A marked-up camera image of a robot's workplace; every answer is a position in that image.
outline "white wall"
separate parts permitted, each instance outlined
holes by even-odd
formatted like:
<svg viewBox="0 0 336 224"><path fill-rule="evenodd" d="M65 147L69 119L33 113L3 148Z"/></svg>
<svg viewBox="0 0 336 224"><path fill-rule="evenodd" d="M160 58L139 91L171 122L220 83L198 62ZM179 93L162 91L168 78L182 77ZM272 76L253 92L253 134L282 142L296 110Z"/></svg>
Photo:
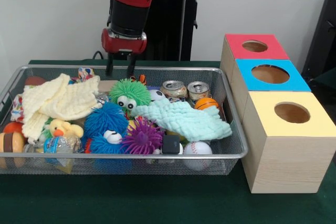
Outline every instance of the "white wall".
<svg viewBox="0 0 336 224"><path fill-rule="evenodd" d="M275 34L301 69L323 0L198 0L192 60L219 60L224 33ZM0 89L30 59L101 49L109 0L0 0Z"/></svg>

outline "orange basketball ball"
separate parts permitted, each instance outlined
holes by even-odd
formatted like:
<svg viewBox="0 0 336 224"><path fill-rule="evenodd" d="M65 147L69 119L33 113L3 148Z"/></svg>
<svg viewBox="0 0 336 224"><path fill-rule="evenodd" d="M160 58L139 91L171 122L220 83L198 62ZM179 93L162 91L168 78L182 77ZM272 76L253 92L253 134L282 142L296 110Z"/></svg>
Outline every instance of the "orange basketball ball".
<svg viewBox="0 0 336 224"><path fill-rule="evenodd" d="M210 106L216 106L216 108L219 109L219 105L215 99L206 97L206 98L201 98L196 102L195 109L203 110L203 109L209 108Z"/></svg>

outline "green tabletop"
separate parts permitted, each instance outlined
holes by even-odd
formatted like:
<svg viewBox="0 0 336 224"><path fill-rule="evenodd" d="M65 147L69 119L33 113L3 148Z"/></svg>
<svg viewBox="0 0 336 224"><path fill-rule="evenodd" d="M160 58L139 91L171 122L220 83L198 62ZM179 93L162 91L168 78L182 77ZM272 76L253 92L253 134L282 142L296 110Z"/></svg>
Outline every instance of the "green tabletop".
<svg viewBox="0 0 336 224"><path fill-rule="evenodd" d="M31 61L83 62L102 63ZM138 65L218 67L219 63ZM0 223L336 223L333 163L319 192L301 195L252 195L241 162L228 176L3 175L0 181Z"/></svg>

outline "orange ball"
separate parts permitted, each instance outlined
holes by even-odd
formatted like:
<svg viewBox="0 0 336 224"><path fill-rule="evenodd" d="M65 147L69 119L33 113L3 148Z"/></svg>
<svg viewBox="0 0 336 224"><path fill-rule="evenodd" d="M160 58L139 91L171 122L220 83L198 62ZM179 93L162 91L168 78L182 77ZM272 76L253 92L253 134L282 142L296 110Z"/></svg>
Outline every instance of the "orange ball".
<svg viewBox="0 0 336 224"><path fill-rule="evenodd" d="M4 133L18 132L18 133L22 134L22 125L23 125L23 123L10 122L5 126Z"/></svg>
<svg viewBox="0 0 336 224"><path fill-rule="evenodd" d="M206 97L206 98L201 98L196 102L195 109L203 110L203 109L209 108L210 106L216 106L216 108L219 109L219 105L215 99Z"/></svg>

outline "yellow box lid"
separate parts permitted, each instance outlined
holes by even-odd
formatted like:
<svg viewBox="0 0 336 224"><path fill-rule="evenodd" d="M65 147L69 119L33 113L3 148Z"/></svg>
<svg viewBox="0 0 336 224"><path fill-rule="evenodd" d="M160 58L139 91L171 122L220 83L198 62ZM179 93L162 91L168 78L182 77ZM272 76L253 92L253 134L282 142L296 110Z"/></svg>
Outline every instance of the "yellow box lid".
<svg viewBox="0 0 336 224"><path fill-rule="evenodd" d="M336 126L311 92L250 91L267 136L336 137Z"/></svg>

